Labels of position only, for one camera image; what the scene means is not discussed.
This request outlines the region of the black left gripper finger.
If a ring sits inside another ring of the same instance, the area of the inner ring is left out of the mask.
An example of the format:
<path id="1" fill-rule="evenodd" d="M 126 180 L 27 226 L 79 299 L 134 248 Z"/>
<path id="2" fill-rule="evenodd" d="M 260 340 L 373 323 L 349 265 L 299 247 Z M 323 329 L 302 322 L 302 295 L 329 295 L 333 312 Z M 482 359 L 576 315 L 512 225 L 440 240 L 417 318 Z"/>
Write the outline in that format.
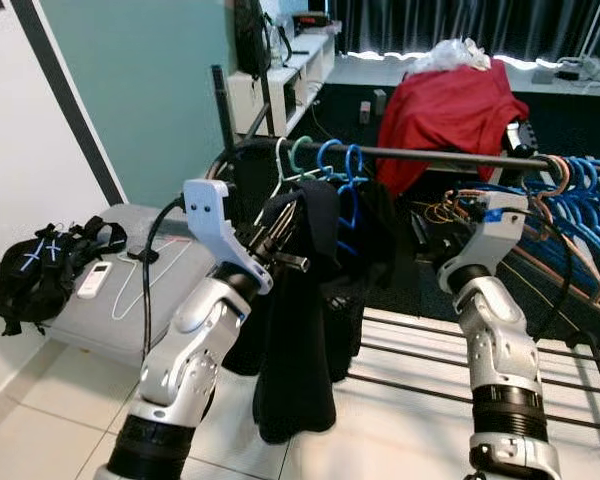
<path id="1" fill-rule="evenodd" d="M 292 234 L 292 204 L 288 202 L 277 212 L 276 218 L 267 229 L 264 229 L 262 241 L 262 257 L 272 261 L 285 246 Z"/>
<path id="2" fill-rule="evenodd" d="M 304 259 L 304 201 L 292 201 L 288 210 L 290 216 L 278 252 Z"/>

